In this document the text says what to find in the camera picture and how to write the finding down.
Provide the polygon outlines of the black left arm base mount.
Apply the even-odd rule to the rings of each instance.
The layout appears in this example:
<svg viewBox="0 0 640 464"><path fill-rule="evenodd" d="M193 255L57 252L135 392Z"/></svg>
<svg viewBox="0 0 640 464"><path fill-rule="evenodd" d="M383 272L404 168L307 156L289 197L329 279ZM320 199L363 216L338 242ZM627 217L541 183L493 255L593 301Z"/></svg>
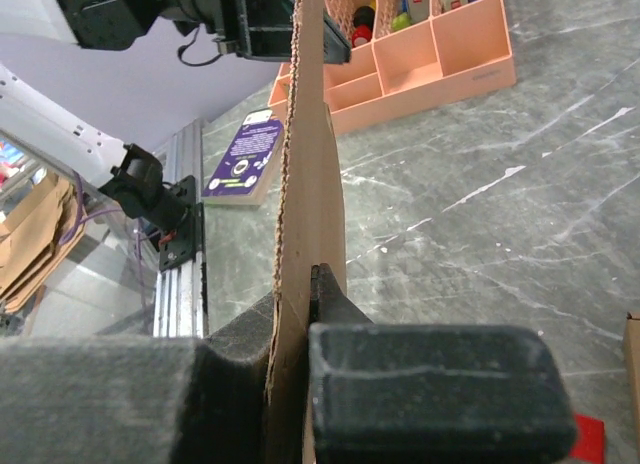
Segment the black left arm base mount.
<svg viewBox="0 0 640 464"><path fill-rule="evenodd" d="M204 209L199 201L199 187L193 175L165 188L171 197L169 216L176 225L162 232L158 241L159 271L164 272L194 261L204 247Z"/></svg>

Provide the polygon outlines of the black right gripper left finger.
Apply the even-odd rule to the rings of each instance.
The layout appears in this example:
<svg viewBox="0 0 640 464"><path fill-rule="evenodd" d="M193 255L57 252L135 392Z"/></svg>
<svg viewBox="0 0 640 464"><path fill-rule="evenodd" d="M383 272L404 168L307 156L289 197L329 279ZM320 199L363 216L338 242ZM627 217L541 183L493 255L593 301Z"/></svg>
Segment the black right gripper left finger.
<svg viewBox="0 0 640 464"><path fill-rule="evenodd" d="M5 463L258 463L265 296L206 338L1 342Z"/></svg>

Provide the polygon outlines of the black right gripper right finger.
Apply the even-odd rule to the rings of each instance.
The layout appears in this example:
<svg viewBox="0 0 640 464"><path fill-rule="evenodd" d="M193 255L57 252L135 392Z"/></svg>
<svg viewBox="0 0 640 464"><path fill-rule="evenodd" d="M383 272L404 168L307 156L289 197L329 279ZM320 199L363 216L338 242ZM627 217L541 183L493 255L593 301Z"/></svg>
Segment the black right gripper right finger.
<svg viewBox="0 0 640 464"><path fill-rule="evenodd" d="M555 463L577 426L550 349L511 325L376 324L311 272L320 463Z"/></svg>

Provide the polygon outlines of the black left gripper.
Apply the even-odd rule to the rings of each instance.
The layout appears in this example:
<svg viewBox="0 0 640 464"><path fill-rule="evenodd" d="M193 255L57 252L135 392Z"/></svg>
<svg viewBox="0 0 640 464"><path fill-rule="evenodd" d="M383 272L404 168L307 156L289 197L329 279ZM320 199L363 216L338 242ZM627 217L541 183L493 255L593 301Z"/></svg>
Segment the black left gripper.
<svg viewBox="0 0 640 464"><path fill-rule="evenodd" d="M291 58L295 0L161 0L160 15L189 35L203 28L219 52L248 60Z"/></svg>

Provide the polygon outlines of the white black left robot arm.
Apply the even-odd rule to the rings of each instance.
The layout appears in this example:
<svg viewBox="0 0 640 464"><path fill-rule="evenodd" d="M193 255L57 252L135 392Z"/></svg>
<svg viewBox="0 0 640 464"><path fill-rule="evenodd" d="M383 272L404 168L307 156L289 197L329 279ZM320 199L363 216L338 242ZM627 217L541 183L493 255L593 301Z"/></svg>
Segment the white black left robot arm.
<svg viewBox="0 0 640 464"><path fill-rule="evenodd" d="M194 207L155 145L264 86L294 0L1 0L1 129L163 232Z"/></svg>

